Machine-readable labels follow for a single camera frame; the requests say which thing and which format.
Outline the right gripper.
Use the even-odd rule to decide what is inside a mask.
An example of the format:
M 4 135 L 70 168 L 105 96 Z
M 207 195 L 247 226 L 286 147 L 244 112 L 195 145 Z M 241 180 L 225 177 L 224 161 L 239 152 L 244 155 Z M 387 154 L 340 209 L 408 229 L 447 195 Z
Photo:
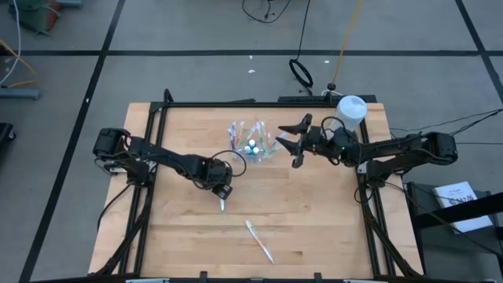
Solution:
M 291 156 L 299 156 L 304 150 L 314 155 L 334 158 L 334 143 L 324 136 L 320 127 L 310 127 L 311 121 L 312 115 L 307 113 L 296 125 L 279 126 L 279 130 L 289 134 L 303 134 L 303 136 L 301 139 L 294 142 L 281 137 L 276 137 L 276 141 L 279 142 Z

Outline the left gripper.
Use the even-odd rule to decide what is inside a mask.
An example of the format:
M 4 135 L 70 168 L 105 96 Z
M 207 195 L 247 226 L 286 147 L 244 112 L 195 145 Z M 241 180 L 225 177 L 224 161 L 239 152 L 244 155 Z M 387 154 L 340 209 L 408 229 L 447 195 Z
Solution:
M 198 189 L 212 190 L 213 193 L 226 200 L 233 191 L 232 169 L 226 161 L 195 155 L 198 165 L 194 185 Z

